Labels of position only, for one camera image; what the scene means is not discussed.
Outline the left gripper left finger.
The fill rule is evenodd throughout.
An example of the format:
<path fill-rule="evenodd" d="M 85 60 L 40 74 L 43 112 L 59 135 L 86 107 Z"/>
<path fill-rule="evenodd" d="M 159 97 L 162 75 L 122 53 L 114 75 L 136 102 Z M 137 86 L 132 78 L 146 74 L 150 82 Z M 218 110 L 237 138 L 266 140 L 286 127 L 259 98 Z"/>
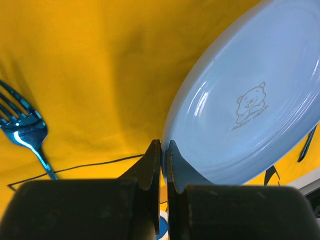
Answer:
<path fill-rule="evenodd" d="M 3 240 L 154 240 L 160 232 L 161 143 L 113 179 L 22 184 L 0 222 Z"/>

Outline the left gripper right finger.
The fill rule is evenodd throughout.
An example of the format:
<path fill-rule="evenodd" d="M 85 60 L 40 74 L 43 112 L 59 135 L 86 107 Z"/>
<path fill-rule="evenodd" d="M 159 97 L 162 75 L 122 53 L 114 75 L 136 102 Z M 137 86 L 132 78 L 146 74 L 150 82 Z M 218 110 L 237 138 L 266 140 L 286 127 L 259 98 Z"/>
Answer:
<path fill-rule="evenodd" d="M 287 186 L 215 185 L 171 141 L 165 152 L 171 240 L 315 240 L 318 223 Z"/>

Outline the blue plastic plate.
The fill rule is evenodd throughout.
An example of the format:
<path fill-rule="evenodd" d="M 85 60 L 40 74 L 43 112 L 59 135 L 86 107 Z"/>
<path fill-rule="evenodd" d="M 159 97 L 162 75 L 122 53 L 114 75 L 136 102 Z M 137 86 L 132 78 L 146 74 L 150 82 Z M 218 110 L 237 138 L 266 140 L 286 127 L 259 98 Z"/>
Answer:
<path fill-rule="evenodd" d="M 205 180 L 242 185 L 320 121 L 320 3 L 263 0 L 203 53 L 168 112 L 174 141 Z"/>

